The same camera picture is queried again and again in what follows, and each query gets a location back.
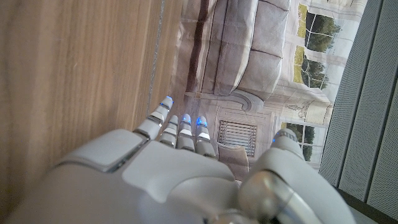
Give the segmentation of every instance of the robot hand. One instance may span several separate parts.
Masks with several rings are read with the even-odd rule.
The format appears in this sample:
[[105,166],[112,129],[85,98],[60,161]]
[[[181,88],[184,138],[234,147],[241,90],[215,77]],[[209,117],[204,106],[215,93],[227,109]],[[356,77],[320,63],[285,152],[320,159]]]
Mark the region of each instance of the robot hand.
[[292,131],[277,133],[239,188],[216,160],[204,117],[196,134],[187,114],[165,124],[172,104],[166,97],[133,132],[111,131],[66,155],[8,223],[354,223]]

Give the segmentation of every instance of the sofa cushion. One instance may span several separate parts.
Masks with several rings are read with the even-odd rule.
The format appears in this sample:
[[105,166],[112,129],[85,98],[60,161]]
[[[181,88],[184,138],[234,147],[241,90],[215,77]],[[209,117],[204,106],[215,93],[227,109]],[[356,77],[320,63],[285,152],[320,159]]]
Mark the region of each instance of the sofa cushion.
[[250,51],[249,63],[238,85],[239,90],[268,99],[280,77],[282,59],[271,54]]
[[271,3],[259,1],[252,49],[283,58],[288,14]]

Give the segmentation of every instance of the wood grain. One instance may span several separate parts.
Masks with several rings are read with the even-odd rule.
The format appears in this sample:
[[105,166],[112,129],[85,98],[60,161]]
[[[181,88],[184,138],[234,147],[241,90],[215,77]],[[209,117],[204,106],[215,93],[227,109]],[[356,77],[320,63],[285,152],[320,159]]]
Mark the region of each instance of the wood grain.
[[[62,156],[146,116],[160,0],[0,3],[0,214]],[[165,1],[150,108],[170,88],[182,1]]]

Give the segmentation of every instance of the window frame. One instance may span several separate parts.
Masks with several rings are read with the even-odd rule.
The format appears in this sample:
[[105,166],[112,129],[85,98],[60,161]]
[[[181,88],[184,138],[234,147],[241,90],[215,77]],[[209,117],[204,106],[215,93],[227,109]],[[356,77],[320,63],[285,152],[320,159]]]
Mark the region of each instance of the window frame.
[[[302,125],[303,126],[303,137],[302,137],[302,142],[298,142],[299,146],[301,147],[301,149],[303,149],[303,146],[313,146],[313,147],[320,147],[322,148],[322,152],[321,152],[321,161],[320,162],[307,162],[305,161],[308,165],[310,165],[312,168],[314,168],[315,170],[319,170],[319,166],[322,162],[322,155],[323,155],[323,150],[325,147],[325,141],[326,141],[326,136],[328,134],[328,126],[327,125],[323,125],[323,124],[313,124],[313,123],[309,123],[309,122],[305,122],[302,120],[298,120],[298,119],[291,119],[291,118],[286,118],[283,116],[276,116],[275,117],[275,121],[274,121],[274,134],[273,136],[275,136],[276,132],[278,132],[280,130],[280,127],[283,123],[290,123],[290,124],[298,124],[298,125]],[[323,144],[322,146],[316,145],[316,144],[309,144],[309,143],[304,143],[304,133],[305,133],[305,127],[306,126],[311,126],[314,128],[324,128],[325,129],[325,136],[323,137]]]

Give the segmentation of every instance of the gray wall panel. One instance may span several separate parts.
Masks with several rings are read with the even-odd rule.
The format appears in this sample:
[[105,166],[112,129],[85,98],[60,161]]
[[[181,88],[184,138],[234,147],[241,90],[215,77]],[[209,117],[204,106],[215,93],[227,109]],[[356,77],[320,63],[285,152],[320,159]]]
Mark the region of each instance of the gray wall panel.
[[376,31],[381,0],[368,1],[348,57],[323,151],[320,174],[335,187],[338,185],[346,148],[351,134],[356,105],[366,73]]
[[398,220],[398,86],[369,191],[368,205]]
[[384,0],[339,184],[364,202],[395,90],[397,25],[396,0]]

